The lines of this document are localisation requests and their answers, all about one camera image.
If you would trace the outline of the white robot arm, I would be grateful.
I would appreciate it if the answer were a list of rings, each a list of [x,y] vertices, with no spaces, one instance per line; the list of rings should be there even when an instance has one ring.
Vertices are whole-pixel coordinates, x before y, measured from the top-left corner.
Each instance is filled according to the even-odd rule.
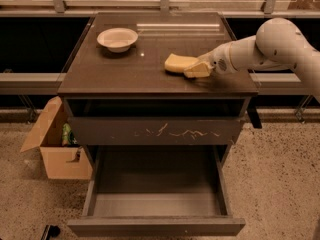
[[[320,52],[306,40],[291,21],[273,18],[264,22],[254,36],[224,43],[198,57],[183,70],[187,78],[233,74],[241,70],[289,68],[309,93],[320,102]]]

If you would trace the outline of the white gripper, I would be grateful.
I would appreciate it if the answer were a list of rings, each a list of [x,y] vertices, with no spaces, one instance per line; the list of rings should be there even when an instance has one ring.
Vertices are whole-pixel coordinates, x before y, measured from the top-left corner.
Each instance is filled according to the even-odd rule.
[[[184,70],[187,78],[205,78],[211,75],[212,69],[217,74],[233,74],[238,70],[231,62],[231,43],[224,43],[212,51],[200,55],[200,61]]]

